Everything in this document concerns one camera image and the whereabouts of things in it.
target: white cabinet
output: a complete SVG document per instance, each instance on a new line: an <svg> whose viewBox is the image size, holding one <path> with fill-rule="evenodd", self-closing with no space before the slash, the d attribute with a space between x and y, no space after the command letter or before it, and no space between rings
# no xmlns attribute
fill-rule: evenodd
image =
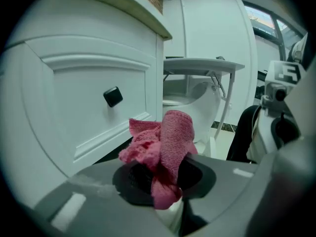
<svg viewBox="0 0 316 237"><path fill-rule="evenodd" d="M129 118L156 120L156 59L115 42L46 37L13 48L21 93L34 135L70 176L129 137ZM123 100L103 97L117 86Z"/></svg>

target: window frame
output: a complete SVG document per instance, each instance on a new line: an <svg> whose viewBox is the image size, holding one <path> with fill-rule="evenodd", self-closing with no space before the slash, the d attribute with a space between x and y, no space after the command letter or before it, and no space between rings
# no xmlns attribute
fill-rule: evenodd
<svg viewBox="0 0 316 237"><path fill-rule="evenodd" d="M260 10L268 15L270 15L271 19L272 19L272 22L275 26L275 30L276 30L276 37L275 36L272 36L270 34L267 34L257 28L254 28L252 27L253 29L253 32L255 35L259 36L259 37L262 37L268 41L271 41L272 43L276 44L278 46L278 49L279 49L279 54L280 54L280 60L281 61L286 61L286 53L285 53L285 46L284 46L284 40L283 40L283 36L282 36L282 33L281 33L281 29L280 27L278 26L278 23L277 23L277 20L279 21L282 21L284 24L286 24L288 26L288 28L290 30L292 30L296 35L298 35L300 38L303 38L303 34L301 34L298 30L296 30L291 24L289 24L286 20L284 20L283 18L281 18L280 16L276 15L274 12L268 10L268 9L265 9L259 5L256 5L254 3L251 3L251 2L247 2L247 1L242 1L243 4L245 6L248 6L248 7L251 7L251 8L254 8L254 9L257 9L257 10Z"/></svg>

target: pink cloth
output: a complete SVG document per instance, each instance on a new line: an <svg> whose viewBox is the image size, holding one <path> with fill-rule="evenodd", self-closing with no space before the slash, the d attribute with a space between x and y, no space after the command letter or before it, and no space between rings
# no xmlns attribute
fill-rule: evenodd
<svg viewBox="0 0 316 237"><path fill-rule="evenodd" d="M119 159L129 163L137 160L154 173L151 195L155 209L168 209L182 195L177 186L178 170L185 155L197 154L193 144L193 122L180 111L168 111L162 122L129 120L134 137Z"/></svg>

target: cabinet drawer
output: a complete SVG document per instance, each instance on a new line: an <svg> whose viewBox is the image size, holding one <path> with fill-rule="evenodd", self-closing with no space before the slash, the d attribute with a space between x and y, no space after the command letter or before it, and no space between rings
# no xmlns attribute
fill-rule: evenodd
<svg viewBox="0 0 316 237"><path fill-rule="evenodd" d="M130 138L128 119L156 120L156 59L88 37L47 37L15 47L32 130L70 176ZM118 87L110 107L103 94Z"/></svg>

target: toilet lid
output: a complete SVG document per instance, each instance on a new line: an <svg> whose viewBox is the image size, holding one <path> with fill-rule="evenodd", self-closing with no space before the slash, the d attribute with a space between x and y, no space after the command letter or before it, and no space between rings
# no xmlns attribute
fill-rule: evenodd
<svg viewBox="0 0 316 237"><path fill-rule="evenodd" d="M163 96L162 104L167 106L187 105L194 101L194 98L181 95L166 95Z"/></svg>

